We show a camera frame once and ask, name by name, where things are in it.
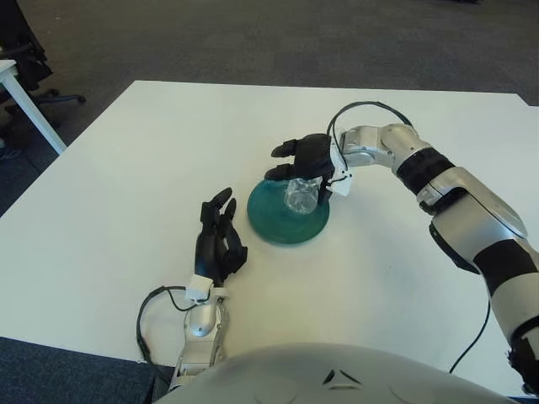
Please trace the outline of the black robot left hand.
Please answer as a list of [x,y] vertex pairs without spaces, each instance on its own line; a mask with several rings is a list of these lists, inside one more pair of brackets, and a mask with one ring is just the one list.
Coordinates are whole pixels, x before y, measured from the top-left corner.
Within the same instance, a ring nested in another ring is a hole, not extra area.
[[209,278],[222,287],[248,258],[248,248],[233,226],[237,201],[230,187],[223,189],[201,205],[202,229],[195,245],[195,274]]

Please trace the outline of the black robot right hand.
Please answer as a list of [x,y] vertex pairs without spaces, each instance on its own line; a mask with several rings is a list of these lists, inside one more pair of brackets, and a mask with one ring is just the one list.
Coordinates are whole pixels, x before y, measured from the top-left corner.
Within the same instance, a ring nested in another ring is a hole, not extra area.
[[296,178],[311,180],[321,178],[318,203],[328,202],[331,192],[326,190],[335,168],[330,158],[331,138],[322,133],[311,134],[296,140],[285,141],[272,152],[272,157],[294,157],[293,163],[280,164],[264,175],[266,180],[289,181]]

